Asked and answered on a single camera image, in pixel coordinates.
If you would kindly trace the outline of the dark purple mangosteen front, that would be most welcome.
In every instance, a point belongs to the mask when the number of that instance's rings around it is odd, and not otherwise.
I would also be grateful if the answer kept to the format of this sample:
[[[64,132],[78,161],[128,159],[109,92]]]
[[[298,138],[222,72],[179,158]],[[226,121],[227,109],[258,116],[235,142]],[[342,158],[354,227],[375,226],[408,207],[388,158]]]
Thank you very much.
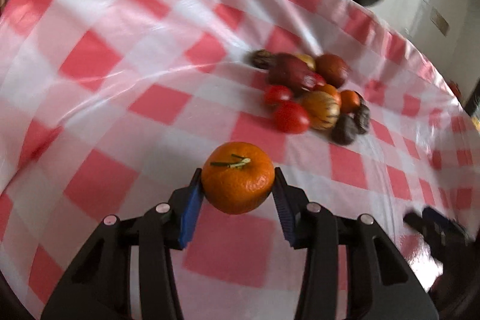
[[[357,126],[352,116],[341,114],[330,133],[330,138],[338,145],[350,145],[356,140],[357,135]]]

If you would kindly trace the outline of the small orange mandarin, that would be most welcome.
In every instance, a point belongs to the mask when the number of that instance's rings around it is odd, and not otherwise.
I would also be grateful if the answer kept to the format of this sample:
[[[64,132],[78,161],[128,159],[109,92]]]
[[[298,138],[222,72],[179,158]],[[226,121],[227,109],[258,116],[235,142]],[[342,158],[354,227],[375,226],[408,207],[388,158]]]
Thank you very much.
[[[328,93],[333,99],[335,99],[339,106],[342,104],[341,93],[333,85],[318,85],[315,88],[315,91]]]
[[[343,114],[351,114],[356,112],[361,104],[360,95],[353,90],[343,90],[340,93],[341,106],[340,110]]]

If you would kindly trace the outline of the large orange mandarin with stem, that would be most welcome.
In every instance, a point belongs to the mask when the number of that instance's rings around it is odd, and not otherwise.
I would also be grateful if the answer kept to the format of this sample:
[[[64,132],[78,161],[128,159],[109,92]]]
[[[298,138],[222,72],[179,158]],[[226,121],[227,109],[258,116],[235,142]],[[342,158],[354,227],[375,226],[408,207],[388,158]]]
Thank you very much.
[[[275,179],[272,160],[260,147],[231,141],[217,147],[201,172],[208,202],[226,214],[245,214],[269,196]]]

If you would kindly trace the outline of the brown red passion fruit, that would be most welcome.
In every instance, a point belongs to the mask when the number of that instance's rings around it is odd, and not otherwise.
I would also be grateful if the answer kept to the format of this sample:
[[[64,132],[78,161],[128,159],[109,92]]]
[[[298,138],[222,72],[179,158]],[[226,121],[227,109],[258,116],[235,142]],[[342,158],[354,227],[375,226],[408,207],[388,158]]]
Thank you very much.
[[[350,68],[346,62],[335,54],[321,54],[315,58],[316,72],[328,85],[342,87],[349,76]]]

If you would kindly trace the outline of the small yellow fruit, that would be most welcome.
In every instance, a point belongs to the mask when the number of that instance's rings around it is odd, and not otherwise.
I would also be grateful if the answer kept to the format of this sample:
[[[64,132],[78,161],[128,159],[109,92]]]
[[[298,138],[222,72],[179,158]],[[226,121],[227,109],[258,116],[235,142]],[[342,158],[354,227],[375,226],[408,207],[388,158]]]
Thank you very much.
[[[316,61],[312,56],[308,54],[295,54],[295,56],[299,58],[301,61],[303,61],[304,63],[306,63],[306,65],[311,71],[316,70]]]

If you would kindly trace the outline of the large dark red pomegranate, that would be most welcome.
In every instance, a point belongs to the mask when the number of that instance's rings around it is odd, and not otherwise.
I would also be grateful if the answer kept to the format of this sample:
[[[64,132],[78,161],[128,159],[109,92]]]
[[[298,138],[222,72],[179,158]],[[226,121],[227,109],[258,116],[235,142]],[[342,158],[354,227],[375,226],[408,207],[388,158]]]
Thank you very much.
[[[295,95],[303,91],[302,79],[305,74],[313,72],[306,63],[293,54],[276,54],[275,64],[268,69],[267,82],[269,85],[283,85],[289,88]]]

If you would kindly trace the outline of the dark brown dried mangosteen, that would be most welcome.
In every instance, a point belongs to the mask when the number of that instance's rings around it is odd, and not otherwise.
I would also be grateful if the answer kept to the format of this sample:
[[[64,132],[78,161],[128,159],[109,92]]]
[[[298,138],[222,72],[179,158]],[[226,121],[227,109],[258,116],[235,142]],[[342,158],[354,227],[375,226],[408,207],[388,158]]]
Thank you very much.
[[[268,70],[275,64],[276,54],[271,53],[266,49],[260,49],[249,55],[249,62],[255,68]]]

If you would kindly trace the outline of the small red cherry tomato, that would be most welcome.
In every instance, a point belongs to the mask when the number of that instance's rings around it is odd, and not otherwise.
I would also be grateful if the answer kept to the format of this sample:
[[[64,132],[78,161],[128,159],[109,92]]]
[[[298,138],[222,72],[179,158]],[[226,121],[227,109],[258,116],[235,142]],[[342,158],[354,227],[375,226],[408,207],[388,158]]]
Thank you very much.
[[[302,79],[302,89],[306,91],[317,91],[325,85],[325,79],[315,72],[305,74]]]

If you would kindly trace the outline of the red white checkered tablecloth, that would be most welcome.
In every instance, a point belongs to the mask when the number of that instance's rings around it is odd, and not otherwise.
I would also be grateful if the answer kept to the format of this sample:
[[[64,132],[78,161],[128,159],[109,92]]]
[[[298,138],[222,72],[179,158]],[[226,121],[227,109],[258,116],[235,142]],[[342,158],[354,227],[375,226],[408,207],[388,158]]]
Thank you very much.
[[[372,115],[347,147],[287,135],[253,50],[337,54]],[[9,0],[1,16],[1,272],[39,317],[101,220],[132,218],[228,141],[334,214],[376,218],[431,286],[406,210],[479,227],[479,134],[410,42],[349,0]]]

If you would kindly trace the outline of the wall power socket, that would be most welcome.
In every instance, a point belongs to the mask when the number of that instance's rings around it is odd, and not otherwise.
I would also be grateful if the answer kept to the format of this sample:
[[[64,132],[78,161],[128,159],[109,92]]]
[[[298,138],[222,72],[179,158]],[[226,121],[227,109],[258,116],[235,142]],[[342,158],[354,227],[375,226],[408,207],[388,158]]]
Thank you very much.
[[[439,32],[446,36],[450,28],[448,21],[445,20],[445,18],[435,7],[431,9],[430,15],[430,20],[433,25],[439,30]]]

